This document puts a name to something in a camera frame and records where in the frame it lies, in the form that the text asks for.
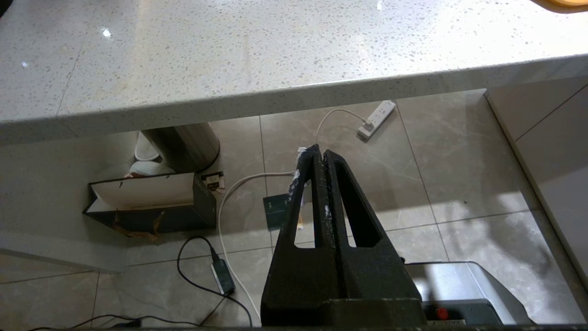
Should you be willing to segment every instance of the white cabinet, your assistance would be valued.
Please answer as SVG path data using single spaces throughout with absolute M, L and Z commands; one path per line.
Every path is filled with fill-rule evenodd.
M 82 215 L 88 183 L 120 178 L 136 133 L 0 147 L 0 251 L 122 272 L 126 237 Z
M 504 130 L 517 140 L 587 83 L 588 77 L 568 78 L 490 88 L 486 95 Z
M 486 95 L 588 286 L 587 84 L 584 77 Z
M 588 87 L 517 140 L 516 147 L 588 274 Z

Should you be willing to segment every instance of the label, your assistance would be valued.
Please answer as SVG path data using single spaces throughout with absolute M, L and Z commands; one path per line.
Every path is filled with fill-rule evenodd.
M 223 172 L 204 175 L 201 180 L 206 184 L 208 190 L 214 195 L 223 194 L 225 192 L 225 176 Z
M 448 320 L 428 320 L 429 325 L 465 325 L 464 319 L 448 319 Z

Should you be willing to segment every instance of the floor tile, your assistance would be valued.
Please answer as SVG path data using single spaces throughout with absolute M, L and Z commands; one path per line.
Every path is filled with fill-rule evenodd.
M 258 307 L 271 262 L 271 249 L 230 253 L 229 261 Z M 217 289 L 209 256 L 181 260 L 182 271 L 196 284 Z M 254 325 L 260 325 L 242 289 L 237 284 L 237 300 L 248 307 Z M 175 262 L 160 262 L 128 267 L 122 275 L 101 274 L 94 315 L 117 314 L 138 317 L 154 315 L 170 320 L 200 322 L 221 298 L 197 289 L 180 277 Z M 222 303 L 207 325 L 248 326 L 241 307 Z M 111 326 L 118 320 L 106 320 L 93 326 Z M 144 326 L 166 326 L 157 320 L 144 320 Z
M 306 243 L 308 241 L 314 241 L 315 239 L 315 228 L 314 228 L 314 217 L 312 211 L 312 202 L 306 200 L 304 204 L 300 206 L 300 213 L 299 213 L 299 223 L 298 229 L 296 231 L 296 237 L 294 239 L 294 243 Z M 272 231 L 272 246 L 275 246 L 278 242 L 278 236 L 280 235 L 280 230 Z
M 46 261 L 0 254 L 0 283 L 87 271 Z
M 552 252 L 553 258 L 557 262 L 559 270 L 570 287 L 570 291 L 572 291 L 572 295 L 576 299 L 580 311 L 584 313 L 584 319 L 588 320 L 588 292 L 551 225 L 551 221 L 544 216 L 543 210 L 533 210 L 531 213 L 541 230 L 545 242 L 549 246 L 549 250 Z
M 236 118 L 212 122 L 211 126 L 220 139 L 220 156 L 206 171 L 223 171 L 225 186 L 245 176 L 263 172 L 263 157 L 259 117 Z M 217 206 L 221 196 L 216 196 Z M 222 233 L 228 252 L 271 247 L 270 234 L 265 221 L 263 198 L 266 197 L 265 180 L 254 179 L 241 185 L 223 208 Z M 129 239 L 127 265 L 169 261 L 177 257 L 183 242 L 194 234 L 206 236 L 217 251 L 221 244 L 215 229 L 190 233 L 162 235 L 156 242 Z M 183 257 L 209 255 L 205 244 L 194 243 L 185 249 Z
M 371 102 L 343 108 L 368 117 L 378 105 Z M 331 109 L 261 116 L 265 170 L 294 170 L 298 148 L 315 143 L 316 129 Z M 435 223 L 398 113 L 394 112 L 367 143 L 356 137 L 360 125 L 352 115 L 333 113 L 320 131 L 321 150 L 328 148 L 347 160 L 385 230 Z M 268 195 L 287 192 L 291 179 L 267 178 Z M 304 214 L 303 219 L 312 222 Z M 305 231 L 299 236 L 296 241 L 308 241 L 309 236 L 312 239 Z
M 90 319 L 97 280 L 89 272 L 0 285 L 0 329 L 71 327 Z
M 536 323 L 584 323 L 535 217 L 545 218 L 524 211 L 439 228 L 451 261 L 479 263 L 523 303 Z
M 539 206 L 483 92 L 397 100 L 439 223 Z
M 447 261 L 447 254 L 437 225 L 412 227 L 386 233 L 398 255 L 404 257 L 406 263 Z

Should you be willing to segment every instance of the countertop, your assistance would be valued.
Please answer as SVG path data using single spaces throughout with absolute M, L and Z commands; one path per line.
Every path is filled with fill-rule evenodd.
M 0 145 L 579 77 L 586 31 L 540 0 L 15 0 Z

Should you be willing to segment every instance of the dark green card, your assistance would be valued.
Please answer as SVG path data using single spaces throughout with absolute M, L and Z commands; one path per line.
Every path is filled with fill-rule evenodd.
M 263 198 L 265 207 L 265 219 L 268 222 L 268 230 L 279 230 L 286 219 L 286 205 L 288 204 L 288 195 L 280 194 Z

